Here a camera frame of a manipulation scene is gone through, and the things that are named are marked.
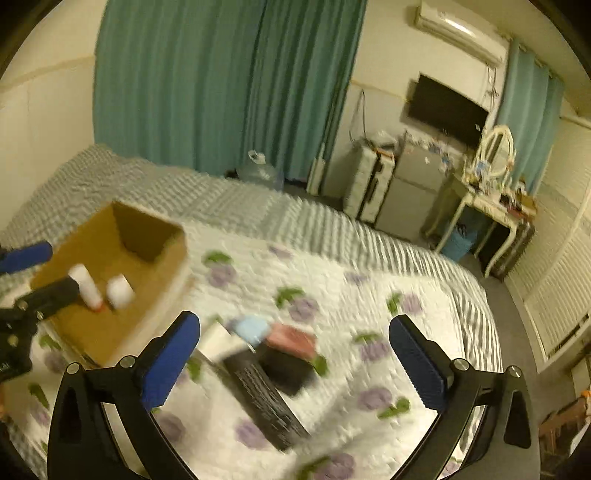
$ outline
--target white closet door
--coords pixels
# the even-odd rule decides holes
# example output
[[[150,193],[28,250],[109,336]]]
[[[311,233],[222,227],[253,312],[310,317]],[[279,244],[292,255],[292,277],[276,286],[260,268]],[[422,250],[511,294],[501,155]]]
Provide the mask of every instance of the white closet door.
[[[591,130],[560,122],[538,191],[535,235],[511,272],[549,358],[591,306]]]

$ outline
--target teal curtain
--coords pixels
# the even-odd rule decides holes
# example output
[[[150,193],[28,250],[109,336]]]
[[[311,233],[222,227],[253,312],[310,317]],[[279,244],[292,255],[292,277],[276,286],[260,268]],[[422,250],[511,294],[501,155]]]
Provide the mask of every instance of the teal curtain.
[[[109,0],[95,141],[223,175],[265,153],[285,176],[332,150],[366,0]]]
[[[330,158],[365,13],[363,0],[268,0],[255,49],[244,151],[305,179]]]
[[[95,141],[223,175],[242,155],[265,0],[109,0],[96,46]]]
[[[522,176],[528,191],[540,180],[558,128],[563,93],[562,80],[551,77],[548,67],[537,65],[533,53],[513,40],[496,123],[508,125],[513,135],[514,187]]]

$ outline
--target green leaf print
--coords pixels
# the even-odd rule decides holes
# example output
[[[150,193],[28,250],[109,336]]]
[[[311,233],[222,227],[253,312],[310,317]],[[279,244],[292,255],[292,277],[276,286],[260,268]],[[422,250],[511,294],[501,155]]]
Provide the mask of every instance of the green leaf print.
[[[398,302],[400,301],[401,296],[402,294],[400,292],[392,293],[392,296],[387,301],[388,310],[392,315],[398,313]]]
[[[207,252],[203,257],[203,264],[211,265],[215,263],[231,264],[232,257],[230,257],[230,255],[226,255],[224,252],[220,252],[219,250]]]
[[[286,287],[277,290],[277,297],[275,297],[275,305],[277,308],[283,308],[285,302],[291,302],[296,297],[301,297],[306,293],[300,287]]]
[[[330,460],[329,456],[320,457],[318,460],[308,463],[308,465],[302,467],[302,469],[297,474],[297,480],[309,480],[310,474],[327,460]]]
[[[329,374],[329,364],[325,356],[317,355],[312,360],[312,366],[314,366],[314,370],[316,370],[319,377],[326,377]]]
[[[201,375],[201,360],[195,357],[189,357],[187,361],[187,370],[189,371],[189,377],[195,383],[199,381]]]
[[[374,340],[382,338],[382,334],[378,332],[363,332],[353,337],[353,343],[369,343]]]
[[[46,410],[49,410],[49,402],[47,401],[47,397],[45,396],[41,385],[38,383],[29,384],[29,393],[39,400],[39,403],[43,405]]]
[[[378,413],[378,418],[380,420],[389,419],[391,417],[397,417],[402,413],[406,413],[410,410],[410,402],[406,397],[400,397],[396,401],[396,406],[390,405],[385,410],[382,410]]]
[[[39,346],[41,348],[49,347],[52,350],[61,350],[60,344],[49,335],[42,335],[41,338],[39,338]]]

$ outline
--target screw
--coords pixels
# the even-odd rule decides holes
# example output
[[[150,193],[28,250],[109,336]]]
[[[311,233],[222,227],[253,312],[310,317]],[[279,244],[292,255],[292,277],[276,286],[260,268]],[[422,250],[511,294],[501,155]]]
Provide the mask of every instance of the screw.
[[[119,365],[121,365],[123,368],[129,368],[134,366],[135,364],[135,357],[128,355],[125,356],[121,359],[121,361],[119,362]]]
[[[509,371],[509,375],[515,378],[519,378],[523,375],[521,368],[516,367],[515,365],[511,365],[507,370]]]
[[[70,375],[74,375],[75,373],[78,372],[79,369],[80,369],[80,365],[79,364],[70,364],[70,365],[68,365],[68,368],[66,369],[66,371]]]
[[[470,368],[468,360],[464,360],[463,358],[456,358],[453,361],[453,366],[456,367],[458,370],[461,370],[462,372],[465,372]]]

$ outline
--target plastic water bottle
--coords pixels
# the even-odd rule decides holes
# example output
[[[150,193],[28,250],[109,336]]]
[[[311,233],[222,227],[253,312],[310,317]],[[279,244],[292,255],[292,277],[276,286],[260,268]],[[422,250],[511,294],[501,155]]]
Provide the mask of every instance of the plastic water bottle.
[[[258,153],[254,150],[248,152],[248,160],[236,169],[236,173],[240,180],[247,183],[256,183],[270,189],[278,190],[281,190],[283,187],[283,182],[281,182],[280,186],[278,185],[277,170],[273,165],[267,163],[265,154]]]

